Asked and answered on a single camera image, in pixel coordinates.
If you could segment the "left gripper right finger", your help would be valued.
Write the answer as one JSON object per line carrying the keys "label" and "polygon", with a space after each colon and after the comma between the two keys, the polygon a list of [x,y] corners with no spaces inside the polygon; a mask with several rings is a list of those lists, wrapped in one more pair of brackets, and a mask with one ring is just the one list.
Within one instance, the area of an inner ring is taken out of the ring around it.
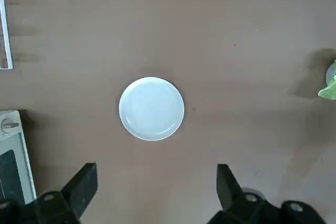
{"label": "left gripper right finger", "polygon": [[325,223],[321,215],[309,204],[288,200],[278,208],[252,192],[244,192],[229,166],[217,165],[217,195],[222,210],[210,223]]}

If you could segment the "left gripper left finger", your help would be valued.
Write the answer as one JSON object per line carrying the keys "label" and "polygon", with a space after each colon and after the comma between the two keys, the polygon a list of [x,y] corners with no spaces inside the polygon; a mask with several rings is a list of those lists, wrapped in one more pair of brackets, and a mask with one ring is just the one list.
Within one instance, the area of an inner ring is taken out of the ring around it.
{"label": "left gripper left finger", "polygon": [[97,164],[86,163],[62,190],[48,191],[26,205],[2,199],[1,223],[80,223],[97,189]]}

